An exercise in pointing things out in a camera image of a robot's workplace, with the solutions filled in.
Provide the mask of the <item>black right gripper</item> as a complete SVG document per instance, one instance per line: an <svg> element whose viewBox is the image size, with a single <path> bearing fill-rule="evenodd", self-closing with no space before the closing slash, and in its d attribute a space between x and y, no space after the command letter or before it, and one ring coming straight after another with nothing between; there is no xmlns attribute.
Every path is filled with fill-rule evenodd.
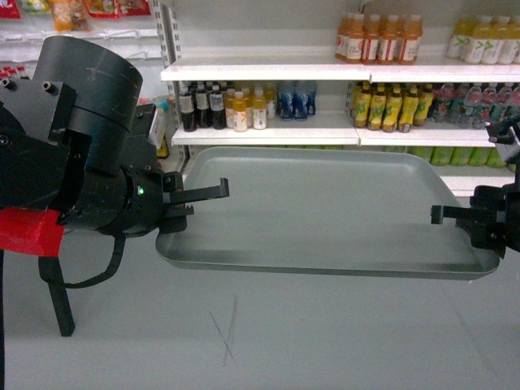
<svg viewBox="0 0 520 390"><path fill-rule="evenodd" d="M501 159L514 166L513 182L501 187L476 187L470 209L432 206L431 224L460 219L458 227L475 248L491 250L503 258L507 249L519 251L519 117L508 116L487 125L486 130Z"/></svg>

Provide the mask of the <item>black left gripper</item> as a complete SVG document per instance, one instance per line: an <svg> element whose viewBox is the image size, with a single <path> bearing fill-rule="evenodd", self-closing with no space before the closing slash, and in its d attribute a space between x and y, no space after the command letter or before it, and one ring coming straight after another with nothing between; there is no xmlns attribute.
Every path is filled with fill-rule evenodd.
<svg viewBox="0 0 520 390"><path fill-rule="evenodd" d="M216 186L184 190L180 173L159 168L148 139L157 116L154 104L137 107L114 175L90 166L69 169L74 176L64 180L62 194L74 198L58 217L60 224L109 236L144 236L155 229L172 234L184 231L194 214L184 203L230 196L227 178Z"/></svg>

